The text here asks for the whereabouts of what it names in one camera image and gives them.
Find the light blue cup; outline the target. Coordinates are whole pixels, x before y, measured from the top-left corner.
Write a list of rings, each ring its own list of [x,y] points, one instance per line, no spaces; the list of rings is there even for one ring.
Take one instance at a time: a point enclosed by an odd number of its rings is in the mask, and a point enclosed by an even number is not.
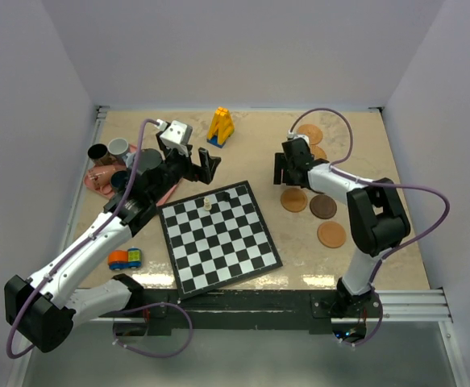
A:
[[[126,165],[128,168],[130,168],[130,167],[134,164],[135,157],[136,157],[136,152],[129,152],[129,153],[127,153],[126,159],[125,159],[125,165]]]

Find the light wooden coaster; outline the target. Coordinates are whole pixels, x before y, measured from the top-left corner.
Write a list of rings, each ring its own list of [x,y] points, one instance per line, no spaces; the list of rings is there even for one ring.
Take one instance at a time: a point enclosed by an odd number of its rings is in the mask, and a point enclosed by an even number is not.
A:
[[[281,205],[289,212],[301,212],[308,204],[308,197],[299,188],[288,188],[281,194]]]
[[[334,221],[327,221],[318,227],[318,240],[328,248],[340,248],[346,240],[347,235],[343,226]]]

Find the woven rattan coaster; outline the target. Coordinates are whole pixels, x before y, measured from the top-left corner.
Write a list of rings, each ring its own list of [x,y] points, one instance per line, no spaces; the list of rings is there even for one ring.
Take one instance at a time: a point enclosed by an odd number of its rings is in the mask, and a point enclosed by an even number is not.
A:
[[[303,124],[296,130],[296,133],[306,135],[310,145],[317,145],[323,139],[322,130],[314,124]]]
[[[317,145],[313,145],[310,148],[310,151],[311,151],[311,154],[314,156],[315,160],[318,160],[318,159],[326,160],[327,159],[327,154],[324,152],[324,150],[322,148],[320,148]]]

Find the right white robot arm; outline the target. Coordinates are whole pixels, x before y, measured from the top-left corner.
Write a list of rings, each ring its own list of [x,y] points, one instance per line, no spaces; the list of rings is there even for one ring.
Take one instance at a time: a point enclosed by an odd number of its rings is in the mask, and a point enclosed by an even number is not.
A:
[[[355,316],[371,298],[372,276],[387,252],[410,234],[410,221],[397,189],[388,178],[365,180],[315,160],[306,138],[289,135],[275,155],[275,185],[291,185],[323,193],[347,206],[356,246],[351,263],[338,279],[331,315]]]

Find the black white chessboard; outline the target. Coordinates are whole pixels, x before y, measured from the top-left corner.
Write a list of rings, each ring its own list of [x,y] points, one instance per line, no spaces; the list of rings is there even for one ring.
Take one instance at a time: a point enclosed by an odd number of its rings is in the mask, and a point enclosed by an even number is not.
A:
[[[220,200],[222,192],[229,202]],[[203,209],[204,198],[211,211]],[[167,203],[158,215],[181,300],[282,266],[248,181]]]

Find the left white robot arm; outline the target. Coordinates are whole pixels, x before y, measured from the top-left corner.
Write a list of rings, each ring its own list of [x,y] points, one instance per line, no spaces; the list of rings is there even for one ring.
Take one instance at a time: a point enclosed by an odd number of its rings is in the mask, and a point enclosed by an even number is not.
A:
[[[6,321],[11,330],[6,352],[20,333],[31,348],[47,353],[59,347],[73,328],[102,314],[121,311],[135,316],[143,309],[141,285],[119,275],[83,298],[75,291],[81,281],[121,244],[141,231],[156,215],[157,202],[181,179],[209,184],[221,163],[199,148],[199,164],[185,152],[163,147],[135,152],[131,166],[120,172],[118,190],[89,229],[42,269],[23,279],[13,276],[4,286]]]

